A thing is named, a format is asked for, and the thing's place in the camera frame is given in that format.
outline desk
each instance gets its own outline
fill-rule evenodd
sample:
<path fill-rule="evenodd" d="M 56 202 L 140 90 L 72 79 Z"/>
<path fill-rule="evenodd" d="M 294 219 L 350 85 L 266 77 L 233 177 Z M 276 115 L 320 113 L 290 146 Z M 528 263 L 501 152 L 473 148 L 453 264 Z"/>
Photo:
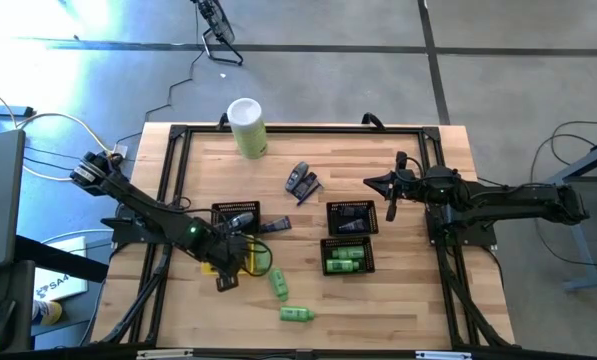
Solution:
<path fill-rule="evenodd" d="M 171 125 L 147 123 L 138 149 L 132 183 L 154 198 Z M 465 128 L 441 126 L 440 133 L 447 165 L 457 168 L 465 179 L 475 180 Z M 396 220 L 388 223 L 384 220 L 387 203 L 362 183 L 363 178 L 393 169 L 398 150 L 419 158 L 416 139 L 379 133 L 268 134 L 268 145 L 263 158 L 246 160 L 239 155 L 230 134 L 194 134 L 183 195 L 191 199 L 193 208 L 258 200 L 263 221 L 288 215 L 292 230 L 265 234 L 263 239 L 274 253 L 274 265 L 283 270 L 287 279 L 287 304 L 310 308 L 316 319 L 308 324 L 281 322 L 280 302 L 266 277 L 241 276 L 238 288 L 218 293 L 214 278 L 202 275 L 197 262 L 175 250 L 157 345 L 450 348 L 438 265 L 435 251 L 428 245 L 424 206 L 402 201 Z M 180 148 L 173 164 L 178 164 Z M 284 183 L 300 161 L 310 164 L 310 171 L 318 175 L 325 190 L 296 207 L 296 199 L 285 192 Z M 170 189 L 174 181 L 171 177 Z M 376 272 L 324 277 L 319 241 L 328 237 L 325 206 L 330 201 L 345 200 L 376 203 L 380 233 L 371 237 Z M 104 337 L 134 300 L 144 252 L 145 245 L 132 244 L 112 260 L 92 340 Z M 513 342 L 496 264 L 480 248 L 465 247 L 464 253 L 475 303 L 501 336 Z M 143 333 L 150 310 L 148 303 Z M 459 321 L 464 320 L 460 306 L 456 312 Z"/>

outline black metal frame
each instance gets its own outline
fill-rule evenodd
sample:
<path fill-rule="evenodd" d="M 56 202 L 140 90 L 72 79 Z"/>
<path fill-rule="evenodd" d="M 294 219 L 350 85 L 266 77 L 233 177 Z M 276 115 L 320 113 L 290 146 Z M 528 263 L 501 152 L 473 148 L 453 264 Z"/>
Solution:
<path fill-rule="evenodd" d="M 171 176 L 172 171 L 172 163 L 173 163 L 173 154 L 176 148 L 176 144 L 178 143 L 179 139 L 182 138 L 182 153 L 180 156 L 180 161 L 178 163 L 178 173 L 176 175 L 176 183 L 174 187 L 173 199 L 174 201 L 179 201 L 180 197 L 182 196 L 183 191 L 183 184 L 185 179 L 185 173 L 187 172 L 187 164 L 189 159 L 189 150 L 191 147 L 191 140 L 194 133 L 230 133 L 231 129 L 228 126 L 225 126 L 227 123 L 226 118 L 223 116 L 218 123 L 217 126 L 212 125 L 172 125 L 169 131 L 169 138 L 167 142 L 167 150 L 165 152 L 165 160 L 162 169 L 162 175 L 160 179 L 160 186 L 158 189 L 158 196 L 157 200 L 165 201 L 165 196 L 167 192 L 167 184 L 169 183 L 169 179 Z M 436 164 L 438 165 L 445 165 L 444 154 L 442 151 L 442 144 L 440 139 L 440 131 L 438 127 L 392 127 L 387 128 L 385 127 L 380 120 L 378 120 L 375 116 L 371 114 L 366 114 L 361 124 L 368 125 L 373 124 L 374 126 L 366 126 L 366 127 L 359 127 L 359 126 L 267 126 L 266 130 L 268 133 L 292 133 L 292 134 L 314 134 L 314 133 L 333 133 L 333 134 L 389 134 L 389 135 L 414 135 L 417 137 L 418 140 L 418 147 L 420 151 L 420 158 L 421 164 L 423 166 L 423 171 L 428 170 L 431 167 L 431 161 L 429 157 L 429 151 L 427 149 L 428 142 L 431 141 L 433 145 L 433 152 L 436 158 Z M 143 263 L 143 271 L 140 280 L 140 287 L 138 292 L 140 292 L 145 284 L 148 281 L 147 274 L 151 273 L 151 267 L 153 265 L 154 254 L 155 254 L 155 247 L 156 245 L 148 245 L 147 252 L 145 253 L 145 259 Z M 465 268 L 464 258 L 462 254 L 462 248 L 460 245 L 453 246 L 454 258 L 456 261 L 456 276 L 457 280 L 461 284 L 464 292 L 470 296 L 469 292 L 469 284 L 467 279 L 467 271 Z M 442 261 L 447 261 L 445 247 L 443 244 L 438 243 L 436 244 L 436 253 L 438 256 L 439 264 Z M 163 256 L 171 255 L 171 247 L 165 247 L 163 252 Z M 167 261 L 165 272 L 168 271 L 169 267 L 169 260 Z M 465 344 L 461 337 L 458 330 L 458 322 L 456 319 L 456 310 L 454 307 L 453 302 L 453 294 L 452 294 L 452 287 L 449 284 L 446 275 L 443 274 L 441 267 L 439 266 L 440 271 L 440 279 L 441 285 L 443 290 L 444 302 L 445 302 L 445 311 L 447 314 L 447 323 L 448 323 L 448 330 L 451 339 L 452 346 L 455 345 L 462 345 Z M 166 289 L 166 282 L 167 278 L 161 281 L 159 287 L 156 291 L 155 302 L 154 302 L 154 309 L 152 312 L 151 323 L 149 326 L 149 332 L 147 334 L 146 341 L 150 344 L 155 345 L 158 337 L 158 328 L 160 327 L 160 319 L 162 314 L 162 306 L 163 306 L 163 299 L 164 299 L 164 292 Z M 478 345 L 478 332 L 475 326 L 475 320 L 472 318 L 472 314 L 470 314 L 465 309 L 465 317 L 467 319 L 467 330 L 468 330 L 468 337 L 469 342 L 467 344 L 470 345 Z M 142 310 L 139 316 L 134 321 L 131 330 L 130 330 L 130 341 L 137 342 L 140 328 L 142 323 Z M 221 353 L 223 349 L 206 349 L 212 350 L 212 353 Z M 265 355 L 268 351 L 257 351 L 256 354 L 258 355 Z M 371 355 L 367 356 L 375 356 L 378 354 L 388 355 L 393 354 L 397 356 L 403 355 L 402 352 L 393 351 L 371 351 Z"/>

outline concrete floor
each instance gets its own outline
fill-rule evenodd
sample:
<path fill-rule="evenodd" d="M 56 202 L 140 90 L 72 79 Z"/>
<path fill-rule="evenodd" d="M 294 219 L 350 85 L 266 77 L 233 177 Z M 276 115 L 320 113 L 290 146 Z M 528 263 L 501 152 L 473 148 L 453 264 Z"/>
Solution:
<path fill-rule="evenodd" d="M 11 104 L 82 118 L 108 145 L 140 131 L 145 111 L 167 102 L 169 85 L 188 76 L 197 54 L 46 50 L 42 42 L 7 40 L 15 36 L 71 39 L 77 34 L 82 40 L 194 43 L 189 1 L 27 3 L 0 0 L 0 95 Z M 427 3 L 437 46 L 597 48 L 596 0 Z M 224 0 L 223 6 L 240 44 L 425 44 L 415 0 Z M 216 121 L 231 101 L 250 96 L 261 102 L 265 119 L 274 122 L 356 123 L 371 111 L 385 123 L 438 124 L 424 54 L 249 52 L 243 56 L 242 68 L 201 58 L 194 69 L 195 81 L 177 87 L 173 107 L 153 113 L 149 120 Z M 491 180 L 526 182 L 537 146 L 558 124 L 597 121 L 597 57 L 440 56 L 439 66 L 451 123 L 467 126 L 478 173 Z M 0 130 L 9 127 L 6 119 L 0 119 Z M 82 129 L 61 119 L 39 120 L 26 130 L 34 147 L 75 156 L 98 150 Z M 567 131 L 597 142 L 597 126 L 573 126 Z M 589 150 L 576 140 L 559 142 L 566 159 Z M 130 151 L 135 152 L 137 143 L 138 138 L 128 142 Z M 74 161 L 27 154 L 74 165 Z M 544 151 L 537 178 L 560 168 Z M 71 184 L 25 174 L 18 231 L 43 239 L 100 228 L 99 219 L 111 216 L 114 209 L 113 201 L 93 198 Z M 580 276 L 583 269 L 553 258 L 528 225 L 526 221 L 496 224 L 518 344 L 597 355 L 597 289 L 564 292 L 562 281 Z M 568 233 L 562 228 L 547 230 L 554 249 L 576 259 Z M 597 242 L 593 245 L 597 253 Z M 65 331 L 71 335 L 44 335 L 38 344 L 73 345 L 84 327 Z"/>

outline wooden table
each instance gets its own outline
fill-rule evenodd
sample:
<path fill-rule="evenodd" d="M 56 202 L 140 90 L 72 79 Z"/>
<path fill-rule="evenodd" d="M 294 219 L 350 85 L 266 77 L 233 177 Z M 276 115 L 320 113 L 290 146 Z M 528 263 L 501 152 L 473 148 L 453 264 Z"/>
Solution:
<path fill-rule="evenodd" d="M 138 149 L 131 181 L 153 197 L 158 190 L 171 125 L 147 123 Z M 440 132 L 447 166 L 457 168 L 465 179 L 475 180 L 465 128 L 441 126 Z M 268 145 L 263 158 L 246 160 L 239 155 L 230 134 L 194 134 L 183 195 L 191 199 L 192 208 L 258 200 L 263 221 L 288 215 L 292 230 L 265 234 L 263 239 L 273 251 L 274 265 L 283 270 L 287 279 L 287 304 L 308 307 L 316 313 L 316 319 L 306 324 L 281 322 L 281 303 L 266 277 L 241 276 L 238 288 L 218 293 L 214 278 L 201 274 L 199 263 L 175 250 L 158 346 L 450 348 L 437 260 L 427 240 L 424 206 L 402 201 L 396 220 L 386 222 L 387 203 L 362 183 L 363 178 L 393 169 L 398 150 L 419 158 L 415 137 L 268 134 Z M 180 149 L 177 151 L 170 196 L 180 156 Z M 300 161 L 310 165 L 325 190 L 296 207 L 296 199 L 285 192 L 284 183 Z M 328 237 L 325 204 L 344 200 L 376 203 L 380 233 L 371 237 L 374 274 L 322 275 L 319 241 Z M 111 262 L 93 340 L 106 335 L 134 300 L 145 247 L 130 245 Z M 464 253 L 475 303 L 501 336 L 513 342 L 496 264 L 480 248 L 466 247 Z M 148 303 L 143 334 L 151 317 L 150 309 Z M 456 312 L 466 339 L 462 307 L 457 306 Z"/>

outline black box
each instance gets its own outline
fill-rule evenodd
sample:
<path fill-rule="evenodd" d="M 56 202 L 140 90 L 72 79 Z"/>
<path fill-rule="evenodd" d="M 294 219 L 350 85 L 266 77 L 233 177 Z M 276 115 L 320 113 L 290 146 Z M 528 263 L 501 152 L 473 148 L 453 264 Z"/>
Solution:
<path fill-rule="evenodd" d="M 343 207 L 358 207 L 367 210 L 367 214 L 362 217 L 350 217 L 340 214 Z M 338 227 L 350 223 L 356 219 L 363 219 L 369 227 L 367 231 L 355 233 L 340 233 Z M 327 225 L 329 226 L 329 236 L 362 236 L 369 234 L 378 234 L 378 220 L 376 216 L 376 205 L 373 200 L 364 201 L 345 201 L 336 203 L 327 203 Z"/>
<path fill-rule="evenodd" d="M 335 259 L 332 255 L 332 251 L 347 246 L 362 246 L 365 249 L 365 258 L 359 259 L 360 268 L 349 273 L 327 272 L 326 261 Z M 322 261 L 322 273 L 325 276 L 367 274 L 376 272 L 376 268 L 374 267 L 374 253 L 371 250 L 371 239 L 369 236 L 348 239 L 322 239 L 320 240 L 320 258 Z"/>
<path fill-rule="evenodd" d="M 260 201 L 244 201 L 234 203 L 219 203 L 212 204 L 211 208 L 217 210 L 225 215 L 227 221 L 232 218 L 245 213 L 252 212 L 254 220 L 247 226 L 242 228 L 242 232 L 247 235 L 256 235 L 260 233 Z M 211 224 L 217 225 L 223 222 L 222 218 L 215 213 L 211 213 Z"/>

